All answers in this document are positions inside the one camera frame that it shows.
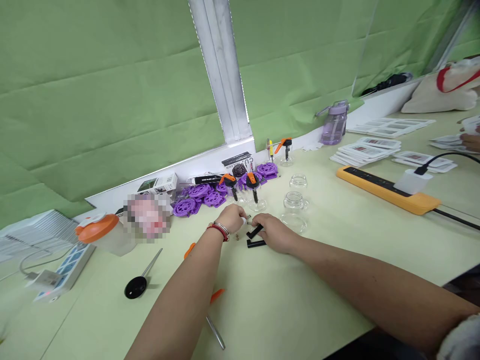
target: white plug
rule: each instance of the white plug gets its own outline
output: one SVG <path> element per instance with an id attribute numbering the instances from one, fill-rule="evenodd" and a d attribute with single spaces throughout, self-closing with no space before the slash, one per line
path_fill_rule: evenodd
<path id="1" fill-rule="evenodd" d="M 415 195 L 421 192 L 433 176 L 430 174 L 418 175 L 414 169 L 405 170 L 403 176 L 398 180 L 393 187 L 401 190 L 404 193 Z"/>
<path id="2" fill-rule="evenodd" d="M 42 270 L 40 274 L 38 274 L 38 276 L 32 281 L 29 281 L 25 285 L 25 287 L 47 293 L 55 289 L 55 287 L 60 282 L 60 280 L 62 280 L 62 278 L 63 278 L 63 275 L 60 275 L 56 272 L 53 272 L 50 270 Z"/>

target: product box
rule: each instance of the product box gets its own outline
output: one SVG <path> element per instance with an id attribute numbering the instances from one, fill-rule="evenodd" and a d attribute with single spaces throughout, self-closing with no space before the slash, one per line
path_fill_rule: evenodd
<path id="1" fill-rule="evenodd" d="M 172 173 L 169 176 L 156 177 L 150 180 L 145 180 L 138 190 L 137 194 L 161 194 L 177 189 L 177 174 Z"/>
<path id="2" fill-rule="evenodd" d="M 243 174 L 251 173 L 256 169 L 254 157 L 249 152 L 228 158 L 221 163 L 225 167 L 226 172 L 236 178 L 241 178 Z"/>

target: orange power strip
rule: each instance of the orange power strip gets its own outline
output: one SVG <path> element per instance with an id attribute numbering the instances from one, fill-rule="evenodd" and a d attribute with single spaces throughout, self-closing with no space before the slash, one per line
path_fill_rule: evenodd
<path id="1" fill-rule="evenodd" d="M 369 193 L 378 196 L 391 204 L 407 210 L 415 215 L 423 215 L 436 209 L 442 202 L 424 193 L 407 194 L 394 188 L 394 183 L 372 175 L 355 167 L 344 166 L 338 169 L 336 175 Z"/>

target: white bag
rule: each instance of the white bag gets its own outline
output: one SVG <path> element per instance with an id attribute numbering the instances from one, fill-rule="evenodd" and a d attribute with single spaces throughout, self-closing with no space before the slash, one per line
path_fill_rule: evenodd
<path id="1" fill-rule="evenodd" d="M 470 110 L 480 94 L 480 56 L 464 59 L 425 76 L 402 113 L 436 113 Z"/>

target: green fabric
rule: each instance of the green fabric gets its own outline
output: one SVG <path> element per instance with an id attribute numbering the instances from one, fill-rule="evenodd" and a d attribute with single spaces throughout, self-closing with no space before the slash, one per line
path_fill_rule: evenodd
<path id="1" fill-rule="evenodd" d="M 257 150 L 265 148 L 267 138 L 279 141 L 318 128 L 322 119 L 316 112 L 351 100 L 375 3 L 230 0 Z M 361 104 L 353 101 L 350 110 Z"/>
<path id="2" fill-rule="evenodd" d="M 448 61 L 459 61 L 474 55 L 480 55 L 480 10 L 475 12 L 463 29 Z"/>
<path id="3" fill-rule="evenodd" d="M 224 141 L 187 0 L 0 3 L 0 227 Z"/>
<path id="4" fill-rule="evenodd" d="M 462 0 L 379 0 L 354 96 L 392 74 L 422 75 Z"/>

